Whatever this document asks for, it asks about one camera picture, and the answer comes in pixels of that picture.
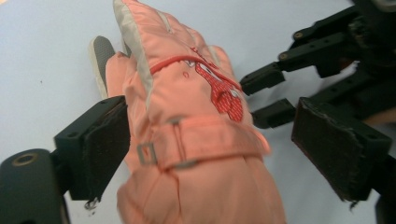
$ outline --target white table surface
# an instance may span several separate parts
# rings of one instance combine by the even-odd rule
[[[222,46],[239,78],[276,61],[295,31],[349,6],[347,0],[143,2],[200,31],[208,44]],[[0,5],[0,162],[30,148],[53,150],[53,136],[100,101],[87,51],[97,35],[121,50],[111,1],[8,0]],[[287,82],[247,100],[252,110],[285,97],[296,103],[337,78],[323,80],[307,68],[286,74]],[[273,147],[265,163],[289,223],[375,223],[378,195],[372,192],[368,202],[349,211],[350,203],[340,201],[290,141],[291,124],[262,132]],[[120,223],[116,192],[127,177],[123,164],[94,215],[83,208],[84,202],[67,200],[72,223]]]

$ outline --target pink glove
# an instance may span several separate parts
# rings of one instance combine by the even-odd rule
[[[131,177],[119,190],[125,223],[286,223],[262,163],[270,149],[225,52],[169,14],[115,0],[126,64]]]

